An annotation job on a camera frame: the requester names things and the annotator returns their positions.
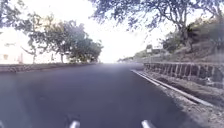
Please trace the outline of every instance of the asphalt road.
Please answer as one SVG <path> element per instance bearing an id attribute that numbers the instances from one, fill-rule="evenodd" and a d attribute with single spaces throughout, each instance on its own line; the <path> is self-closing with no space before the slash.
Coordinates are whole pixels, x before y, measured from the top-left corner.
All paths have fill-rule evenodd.
<path id="1" fill-rule="evenodd" d="M 156 128 L 184 126 L 187 115 L 174 101 L 130 69 L 101 64 L 0 75 L 4 128 Z"/>

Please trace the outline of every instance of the tree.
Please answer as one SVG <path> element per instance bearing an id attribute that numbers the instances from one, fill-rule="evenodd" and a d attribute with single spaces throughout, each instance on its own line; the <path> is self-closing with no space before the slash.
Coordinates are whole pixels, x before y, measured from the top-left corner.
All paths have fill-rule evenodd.
<path id="1" fill-rule="evenodd" d="M 181 32 L 182 43 L 192 50 L 188 40 L 187 15 L 192 11 L 190 0 L 91 0 L 96 6 L 93 17 L 98 21 L 114 18 L 118 23 L 128 19 L 132 28 L 153 30 L 164 21 L 172 22 Z"/>
<path id="2" fill-rule="evenodd" d="M 202 9 L 206 12 L 212 14 L 212 17 L 215 17 L 218 21 L 219 28 L 216 33 L 216 38 L 213 40 L 217 48 L 224 48 L 224 17 L 222 13 L 222 6 L 224 0 L 196 0 L 191 2 L 191 6 L 195 9 Z"/>
<path id="3" fill-rule="evenodd" d="M 0 0 L 0 27 L 16 27 L 20 18 L 21 10 L 24 6 L 22 0 L 17 1 L 17 5 L 12 5 L 11 0 Z"/>
<path id="4" fill-rule="evenodd" d="M 42 30 L 43 18 L 36 13 L 28 14 L 28 19 L 21 20 L 16 29 L 22 30 L 29 37 L 29 50 L 22 49 L 33 56 L 33 63 L 35 63 L 37 55 L 45 52 L 48 47 L 46 34 Z"/>

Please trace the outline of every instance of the roadside wall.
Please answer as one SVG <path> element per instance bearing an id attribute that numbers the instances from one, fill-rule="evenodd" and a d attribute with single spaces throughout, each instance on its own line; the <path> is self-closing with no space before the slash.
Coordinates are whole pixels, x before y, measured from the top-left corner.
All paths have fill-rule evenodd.
<path id="1" fill-rule="evenodd" d="M 1 64 L 0 73 L 16 73 L 16 72 L 25 72 L 32 70 L 43 70 L 59 67 L 71 67 L 71 66 L 80 66 L 87 65 L 87 63 L 82 64 L 68 64 L 68 63 L 50 63 L 50 64 Z"/>
<path id="2" fill-rule="evenodd" d="M 193 81 L 204 86 L 224 89 L 224 64 L 214 63 L 144 63 L 146 72 Z"/>

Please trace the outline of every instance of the overcast sky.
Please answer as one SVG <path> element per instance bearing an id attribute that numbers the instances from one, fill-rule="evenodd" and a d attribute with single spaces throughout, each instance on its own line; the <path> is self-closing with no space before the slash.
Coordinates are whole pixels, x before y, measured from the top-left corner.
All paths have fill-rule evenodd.
<path id="1" fill-rule="evenodd" d="M 103 62 L 114 62 L 119 58 L 133 56 L 143 50 L 149 42 L 145 40 L 145 32 L 127 32 L 124 25 L 113 27 L 115 22 L 107 22 L 99 25 L 93 19 L 89 19 L 94 9 L 87 0 L 24 0 L 30 11 L 36 11 L 40 15 L 53 13 L 61 20 L 76 20 L 84 23 L 85 31 L 94 40 L 102 40 L 104 46 L 100 55 Z M 156 38 L 160 37 L 159 30 L 155 31 L 151 43 L 156 45 Z"/>

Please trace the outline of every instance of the road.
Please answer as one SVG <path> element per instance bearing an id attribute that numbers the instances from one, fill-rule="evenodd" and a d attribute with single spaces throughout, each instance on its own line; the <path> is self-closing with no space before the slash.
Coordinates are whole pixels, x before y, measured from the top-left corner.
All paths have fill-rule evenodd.
<path id="1" fill-rule="evenodd" d="M 174 101 L 130 69 L 99 64 L 0 75 L 4 128 L 179 128 L 188 116 Z"/>

